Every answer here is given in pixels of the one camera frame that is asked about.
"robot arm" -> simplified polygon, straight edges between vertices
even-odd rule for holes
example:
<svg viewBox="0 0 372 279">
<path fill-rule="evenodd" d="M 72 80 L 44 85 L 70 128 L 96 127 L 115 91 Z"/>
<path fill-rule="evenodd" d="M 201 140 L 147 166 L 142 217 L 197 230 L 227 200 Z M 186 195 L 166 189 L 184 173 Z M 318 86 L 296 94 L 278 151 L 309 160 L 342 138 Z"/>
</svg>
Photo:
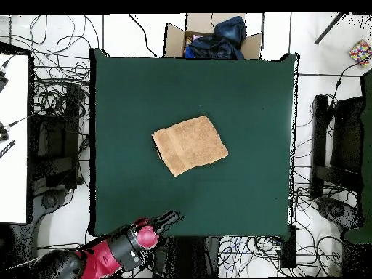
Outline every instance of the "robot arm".
<svg viewBox="0 0 372 279">
<path fill-rule="evenodd" d="M 142 252 L 154 248 L 167 228 L 181 219 L 170 211 L 155 219 L 140 219 L 97 238 L 79 250 L 50 251 L 34 262 L 6 270 L 16 278 L 96 279 L 119 268 L 129 272 L 142 264 Z"/>
</svg>

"towel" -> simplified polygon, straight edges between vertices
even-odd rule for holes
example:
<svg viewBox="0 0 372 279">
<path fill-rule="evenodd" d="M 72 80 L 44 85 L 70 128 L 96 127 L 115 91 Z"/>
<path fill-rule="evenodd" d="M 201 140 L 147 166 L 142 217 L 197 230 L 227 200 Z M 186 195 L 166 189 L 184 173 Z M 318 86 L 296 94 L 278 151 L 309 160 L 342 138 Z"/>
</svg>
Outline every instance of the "towel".
<svg viewBox="0 0 372 279">
<path fill-rule="evenodd" d="M 213 124 L 206 116 L 192 118 L 153 133 L 158 154 L 176 177 L 197 166 L 228 155 Z"/>
</svg>

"dark green tabletop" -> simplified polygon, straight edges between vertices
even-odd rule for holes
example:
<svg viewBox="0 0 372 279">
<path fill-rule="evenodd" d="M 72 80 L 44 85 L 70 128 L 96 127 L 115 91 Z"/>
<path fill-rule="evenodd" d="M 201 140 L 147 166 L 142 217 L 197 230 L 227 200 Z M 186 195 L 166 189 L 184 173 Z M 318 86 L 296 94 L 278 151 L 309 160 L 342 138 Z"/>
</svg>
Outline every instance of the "dark green tabletop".
<svg viewBox="0 0 372 279">
<path fill-rule="evenodd" d="M 170 210 L 185 218 L 167 235 L 287 234 L 296 55 L 277 62 L 94 55 L 96 235 Z M 229 155 L 174 177 L 151 134 L 202 115 Z"/>
</svg>

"cardboard box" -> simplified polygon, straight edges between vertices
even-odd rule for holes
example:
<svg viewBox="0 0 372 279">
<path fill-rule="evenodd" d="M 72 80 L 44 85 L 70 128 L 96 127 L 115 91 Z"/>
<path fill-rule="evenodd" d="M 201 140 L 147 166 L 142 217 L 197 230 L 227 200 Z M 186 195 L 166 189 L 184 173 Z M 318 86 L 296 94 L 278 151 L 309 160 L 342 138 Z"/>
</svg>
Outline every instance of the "cardboard box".
<svg viewBox="0 0 372 279">
<path fill-rule="evenodd" d="M 188 36 L 210 36 L 217 23 L 241 16 L 246 21 L 246 13 L 187 13 L 185 30 L 166 24 L 164 57 L 184 57 L 185 39 Z M 261 53 L 262 33 L 247 36 L 241 44 L 244 59 L 259 59 Z"/>
</svg>

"blue cloth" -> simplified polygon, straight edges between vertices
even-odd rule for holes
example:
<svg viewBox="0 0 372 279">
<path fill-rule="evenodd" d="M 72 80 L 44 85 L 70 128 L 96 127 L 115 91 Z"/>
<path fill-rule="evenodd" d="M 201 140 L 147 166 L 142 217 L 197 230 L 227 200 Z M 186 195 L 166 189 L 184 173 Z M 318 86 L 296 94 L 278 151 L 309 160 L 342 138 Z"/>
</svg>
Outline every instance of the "blue cloth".
<svg viewBox="0 0 372 279">
<path fill-rule="evenodd" d="M 187 45 L 186 46 L 185 58 L 187 58 L 187 59 L 193 59 L 193 58 L 195 58 L 195 55 L 191 51 L 190 45 Z"/>
<path fill-rule="evenodd" d="M 190 44 L 194 58 L 243 60 L 241 42 L 246 37 L 246 25 L 240 16 L 233 17 L 214 28 L 212 36 L 197 38 Z"/>
</svg>

